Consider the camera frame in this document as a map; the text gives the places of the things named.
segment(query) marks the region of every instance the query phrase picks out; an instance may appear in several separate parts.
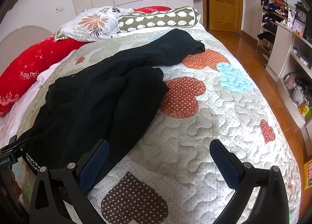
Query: wooden door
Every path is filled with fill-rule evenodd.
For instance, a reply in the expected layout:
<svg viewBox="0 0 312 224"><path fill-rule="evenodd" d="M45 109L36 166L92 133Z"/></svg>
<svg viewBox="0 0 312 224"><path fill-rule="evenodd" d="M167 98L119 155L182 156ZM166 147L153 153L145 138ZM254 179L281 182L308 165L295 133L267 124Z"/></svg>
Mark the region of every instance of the wooden door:
<svg viewBox="0 0 312 224"><path fill-rule="evenodd" d="M209 30L241 29L243 0L209 0Z"/></svg>

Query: pillow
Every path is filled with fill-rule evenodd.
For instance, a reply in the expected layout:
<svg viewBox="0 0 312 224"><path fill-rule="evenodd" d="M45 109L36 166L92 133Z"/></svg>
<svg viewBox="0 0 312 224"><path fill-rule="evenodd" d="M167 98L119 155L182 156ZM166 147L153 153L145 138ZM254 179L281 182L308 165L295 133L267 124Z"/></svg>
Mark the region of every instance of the pillow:
<svg viewBox="0 0 312 224"><path fill-rule="evenodd" d="M108 6L86 10L57 30L56 41L64 37L89 42L110 38L119 30L117 26L118 17L131 11L132 9Z"/></svg>
<svg viewBox="0 0 312 224"><path fill-rule="evenodd" d="M149 7L133 9L133 10L134 11L140 11L143 13L153 13L155 11L168 11L168 10L171 10L171 8L166 7L166 6L149 6Z"/></svg>
<svg viewBox="0 0 312 224"><path fill-rule="evenodd" d="M0 117L10 111L38 74L84 44L71 38L55 42L52 35L22 52L0 76Z"/></svg>
<svg viewBox="0 0 312 224"><path fill-rule="evenodd" d="M118 18L120 32L131 32L148 27L192 27L199 21L198 11L192 7L146 14L133 12Z"/></svg>

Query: screw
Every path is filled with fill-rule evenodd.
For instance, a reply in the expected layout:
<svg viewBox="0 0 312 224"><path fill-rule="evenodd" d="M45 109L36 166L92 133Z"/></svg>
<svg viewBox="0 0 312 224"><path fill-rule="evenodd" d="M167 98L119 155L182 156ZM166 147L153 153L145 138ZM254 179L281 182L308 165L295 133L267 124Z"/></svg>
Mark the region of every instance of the screw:
<svg viewBox="0 0 312 224"><path fill-rule="evenodd" d="M67 168L72 169L72 168L74 168L75 166L76 166L75 163L69 163L69 164L67 165Z"/></svg>
<svg viewBox="0 0 312 224"><path fill-rule="evenodd" d="M279 172L279 171L280 171L280 168L277 167L277 166L273 166L273 170L274 170L275 172Z"/></svg>
<svg viewBox="0 0 312 224"><path fill-rule="evenodd" d="M40 172L45 172L46 171L46 166L42 166L39 171Z"/></svg>
<svg viewBox="0 0 312 224"><path fill-rule="evenodd" d="M249 163L249 162L244 162L244 167L245 167L245 168L251 168L251 167L252 167L252 164Z"/></svg>

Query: clock face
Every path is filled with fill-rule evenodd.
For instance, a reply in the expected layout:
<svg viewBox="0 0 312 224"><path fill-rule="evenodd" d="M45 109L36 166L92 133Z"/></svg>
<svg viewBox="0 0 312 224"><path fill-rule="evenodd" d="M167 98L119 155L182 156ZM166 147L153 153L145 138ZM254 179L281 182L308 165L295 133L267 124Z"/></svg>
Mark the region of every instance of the clock face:
<svg viewBox="0 0 312 224"><path fill-rule="evenodd" d="M305 23L307 20L307 14L301 10L298 10L298 18L301 22Z"/></svg>

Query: wooden floor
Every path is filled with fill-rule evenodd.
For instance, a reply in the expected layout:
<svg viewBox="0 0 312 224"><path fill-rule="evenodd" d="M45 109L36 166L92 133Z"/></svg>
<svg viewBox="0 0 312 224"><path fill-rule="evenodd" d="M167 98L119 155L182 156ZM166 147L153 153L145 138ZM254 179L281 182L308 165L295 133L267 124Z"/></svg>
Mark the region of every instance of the wooden floor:
<svg viewBox="0 0 312 224"><path fill-rule="evenodd" d="M298 126L288 113L282 98L277 89L277 85L265 70L267 60L261 52L256 52L257 42L252 37L239 35L232 32L209 31L213 36L220 40L223 45L233 54L241 63L252 80L259 87L263 96L269 103L274 112L280 127L288 141L288 144L297 160L301 176L301 205L300 217L305 213L312 200L312 188L304 188L304 171L303 164L307 161L305 145L302 134Z"/></svg>

